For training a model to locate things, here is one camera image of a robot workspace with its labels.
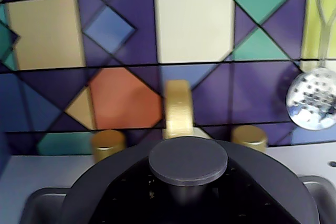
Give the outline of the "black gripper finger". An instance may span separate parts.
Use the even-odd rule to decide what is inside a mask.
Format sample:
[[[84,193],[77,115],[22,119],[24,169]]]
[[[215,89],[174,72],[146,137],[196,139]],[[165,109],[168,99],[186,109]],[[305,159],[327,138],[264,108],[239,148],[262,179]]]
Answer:
[[[234,160],[213,186],[216,223],[292,223],[291,214]]]
[[[113,180],[101,197],[91,223],[169,223],[171,198],[147,160]]]

